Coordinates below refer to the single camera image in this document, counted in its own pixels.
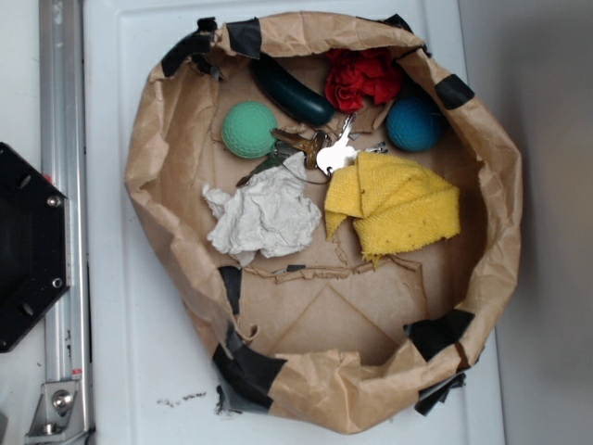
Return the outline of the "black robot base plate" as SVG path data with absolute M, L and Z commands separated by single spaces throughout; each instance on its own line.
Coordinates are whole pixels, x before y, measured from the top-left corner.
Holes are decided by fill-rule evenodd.
M 1 351 L 12 351 L 69 288 L 68 199 L 1 145 Z

